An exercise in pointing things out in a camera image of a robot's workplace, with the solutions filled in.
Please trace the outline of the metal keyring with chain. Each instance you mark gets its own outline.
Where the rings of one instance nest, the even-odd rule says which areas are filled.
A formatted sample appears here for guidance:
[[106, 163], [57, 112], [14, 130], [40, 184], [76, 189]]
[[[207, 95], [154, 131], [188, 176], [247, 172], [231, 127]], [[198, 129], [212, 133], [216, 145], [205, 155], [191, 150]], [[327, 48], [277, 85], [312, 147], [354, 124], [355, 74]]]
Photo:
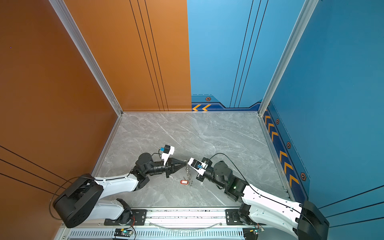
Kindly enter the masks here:
[[192, 175], [191, 175], [191, 167], [190, 165], [188, 165], [188, 162], [186, 162], [186, 166], [185, 166], [185, 171], [186, 171], [186, 175], [187, 177], [185, 178], [185, 180], [188, 181], [188, 186], [191, 187], [192, 186], [192, 183], [193, 183], [193, 180], [192, 180]]

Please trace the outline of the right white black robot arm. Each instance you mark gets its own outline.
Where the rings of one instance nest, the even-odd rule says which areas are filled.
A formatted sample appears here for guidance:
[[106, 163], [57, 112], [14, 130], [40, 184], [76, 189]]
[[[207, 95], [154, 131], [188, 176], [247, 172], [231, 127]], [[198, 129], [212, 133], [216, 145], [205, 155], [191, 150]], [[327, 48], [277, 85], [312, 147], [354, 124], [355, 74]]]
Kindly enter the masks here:
[[312, 202], [293, 202], [264, 192], [234, 175], [224, 161], [215, 164], [210, 159], [198, 161], [190, 158], [189, 166], [195, 170], [197, 180], [209, 180], [236, 202], [241, 202], [238, 214], [246, 225], [264, 224], [297, 240], [326, 240], [329, 221]]

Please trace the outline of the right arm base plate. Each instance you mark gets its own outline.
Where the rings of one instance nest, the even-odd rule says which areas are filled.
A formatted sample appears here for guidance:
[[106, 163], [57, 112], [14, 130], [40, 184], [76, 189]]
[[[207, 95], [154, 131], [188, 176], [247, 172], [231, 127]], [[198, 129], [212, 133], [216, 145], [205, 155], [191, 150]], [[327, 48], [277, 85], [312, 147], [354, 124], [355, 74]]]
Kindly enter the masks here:
[[248, 215], [240, 209], [226, 209], [226, 221], [228, 226], [250, 225]]

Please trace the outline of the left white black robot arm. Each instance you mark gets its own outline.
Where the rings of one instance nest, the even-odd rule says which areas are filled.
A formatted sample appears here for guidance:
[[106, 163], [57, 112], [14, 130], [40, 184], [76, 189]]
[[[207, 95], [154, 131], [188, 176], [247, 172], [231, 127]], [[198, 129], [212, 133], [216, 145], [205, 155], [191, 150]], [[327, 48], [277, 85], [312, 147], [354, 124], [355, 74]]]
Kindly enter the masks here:
[[126, 175], [94, 178], [90, 174], [78, 177], [53, 202], [53, 208], [67, 228], [88, 220], [106, 220], [117, 225], [131, 225], [133, 211], [123, 200], [106, 197], [142, 189], [154, 175], [169, 177], [186, 166], [185, 161], [168, 158], [155, 162], [150, 153], [139, 156], [134, 168]]

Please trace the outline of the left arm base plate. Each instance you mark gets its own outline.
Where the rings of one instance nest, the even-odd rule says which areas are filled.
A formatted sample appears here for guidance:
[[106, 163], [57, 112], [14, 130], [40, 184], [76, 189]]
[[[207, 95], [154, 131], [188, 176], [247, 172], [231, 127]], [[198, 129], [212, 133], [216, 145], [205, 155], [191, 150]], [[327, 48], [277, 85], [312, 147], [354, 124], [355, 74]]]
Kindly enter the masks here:
[[123, 216], [117, 220], [105, 219], [104, 226], [143, 226], [147, 217], [147, 210], [136, 209], [124, 211]]

